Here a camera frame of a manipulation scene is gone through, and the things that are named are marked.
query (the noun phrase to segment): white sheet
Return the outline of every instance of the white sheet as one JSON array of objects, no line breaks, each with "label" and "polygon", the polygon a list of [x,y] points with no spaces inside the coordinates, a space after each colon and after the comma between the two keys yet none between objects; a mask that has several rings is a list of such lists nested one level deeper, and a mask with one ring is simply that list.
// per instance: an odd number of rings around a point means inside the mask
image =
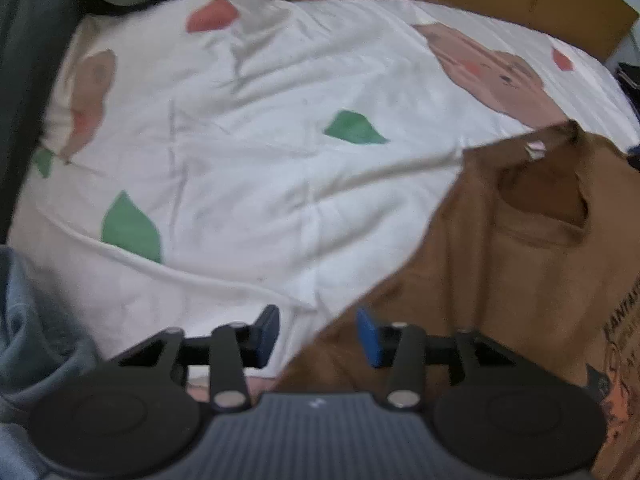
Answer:
[{"label": "white sheet", "polygon": [[[228,0],[237,20],[187,33],[209,1],[81,23],[44,145],[68,143],[78,64],[112,50],[104,118],[70,163],[40,152],[18,202],[9,244],[105,356],[167,326],[196,336],[251,322],[275,303],[280,338],[268,368],[252,372],[275,376],[412,254],[464,147],[529,130],[453,83],[413,24],[443,22],[521,56],[586,130],[620,148],[640,143],[603,66],[516,25],[409,0]],[[573,70],[558,69],[554,47]],[[325,134],[341,110],[386,142]],[[161,263],[103,241],[117,197],[122,218],[155,226]]]}]

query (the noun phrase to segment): cartoon bear print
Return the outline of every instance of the cartoon bear print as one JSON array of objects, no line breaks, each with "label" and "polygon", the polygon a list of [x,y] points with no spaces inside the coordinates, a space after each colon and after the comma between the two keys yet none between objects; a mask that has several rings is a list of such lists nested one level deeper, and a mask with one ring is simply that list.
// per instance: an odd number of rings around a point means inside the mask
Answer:
[{"label": "cartoon bear print", "polygon": [[63,160],[68,161],[94,138],[104,117],[104,98],[115,72],[116,56],[112,50],[89,56],[78,65],[71,92],[73,130],[60,150]]},{"label": "cartoon bear print", "polygon": [[607,421],[607,441],[610,444],[625,428],[634,414],[638,395],[625,377],[625,366],[618,347],[607,343],[604,371],[587,365],[587,391],[599,403]]},{"label": "cartoon bear print", "polygon": [[414,28],[427,39],[447,76],[482,104],[531,128],[567,120],[520,56],[489,50],[442,23]]}]

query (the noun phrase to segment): black circular base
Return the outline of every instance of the black circular base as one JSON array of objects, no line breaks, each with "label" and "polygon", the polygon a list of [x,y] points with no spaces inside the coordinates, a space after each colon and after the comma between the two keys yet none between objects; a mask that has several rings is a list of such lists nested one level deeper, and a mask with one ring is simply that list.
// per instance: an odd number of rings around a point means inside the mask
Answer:
[{"label": "black circular base", "polygon": [[588,468],[606,431],[600,407],[576,386],[459,384],[434,408],[441,443],[468,465],[510,478]]},{"label": "black circular base", "polygon": [[193,440],[200,409],[179,386],[141,368],[121,368],[111,384],[62,388],[32,411],[30,439],[56,471],[87,479],[142,476]]}]

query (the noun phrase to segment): wrinkled fabric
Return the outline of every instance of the wrinkled fabric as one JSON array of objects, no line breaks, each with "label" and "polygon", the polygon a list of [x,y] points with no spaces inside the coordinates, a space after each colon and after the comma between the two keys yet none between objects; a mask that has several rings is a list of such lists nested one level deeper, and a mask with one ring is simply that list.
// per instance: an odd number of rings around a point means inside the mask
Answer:
[{"label": "wrinkled fabric", "polygon": [[97,363],[91,339],[71,314],[34,288],[20,257],[0,246],[0,479],[48,473],[27,438],[30,409]]},{"label": "wrinkled fabric", "polygon": [[[596,478],[640,478],[640,173],[574,122],[470,148],[414,256],[354,303],[286,368],[275,390],[364,390],[355,311],[429,334],[479,330],[584,388],[607,421]],[[427,373],[435,398],[443,367]]]},{"label": "wrinkled fabric", "polygon": [[[433,51],[450,52],[434,32],[453,29],[483,47],[474,64],[451,61],[468,73],[466,88]],[[502,61],[483,67],[496,52]],[[105,357],[167,326],[203,336],[277,304],[270,362],[248,371],[276,378],[411,256],[465,147],[528,130],[526,102],[546,110],[545,122],[558,116],[553,102],[621,149],[640,143],[638,120],[596,60],[460,10],[171,0],[87,16],[54,85],[9,245],[35,279],[55,280]]]},{"label": "wrinkled fabric", "polygon": [[58,66],[82,17],[75,0],[0,0],[0,242]]}]

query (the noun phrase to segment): green leaf print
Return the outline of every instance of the green leaf print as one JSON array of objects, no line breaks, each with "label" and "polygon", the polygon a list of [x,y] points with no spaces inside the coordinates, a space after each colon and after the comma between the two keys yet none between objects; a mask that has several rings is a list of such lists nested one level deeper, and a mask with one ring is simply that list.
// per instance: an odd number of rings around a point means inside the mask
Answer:
[{"label": "green leaf print", "polygon": [[33,154],[33,163],[43,178],[48,178],[51,174],[51,163],[53,161],[53,152],[47,148],[40,147]]},{"label": "green leaf print", "polygon": [[162,263],[160,235],[154,223],[123,191],[102,221],[102,241],[125,251]]},{"label": "green leaf print", "polygon": [[381,136],[371,126],[364,115],[348,110],[340,110],[324,134],[353,144],[385,144],[388,142],[388,139]]}]

